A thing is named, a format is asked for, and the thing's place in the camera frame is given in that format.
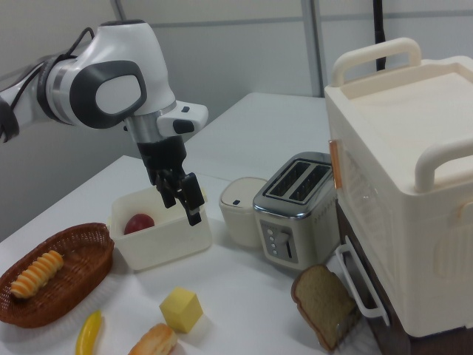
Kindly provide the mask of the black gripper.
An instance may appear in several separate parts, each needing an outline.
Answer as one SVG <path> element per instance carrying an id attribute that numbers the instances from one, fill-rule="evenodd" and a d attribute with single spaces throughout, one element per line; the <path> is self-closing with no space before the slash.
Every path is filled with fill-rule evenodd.
<path id="1" fill-rule="evenodd" d="M 200 223 L 200 207 L 205 200 L 197 176 L 193 172 L 186 175 L 182 168 L 186 158 L 183 139 L 173 136 L 154 143 L 138 143 L 137 147 L 149 179 L 160 193 L 164 206 L 171 208 L 176 204 L 178 183 L 177 198 L 186 211 L 189 225 Z"/>

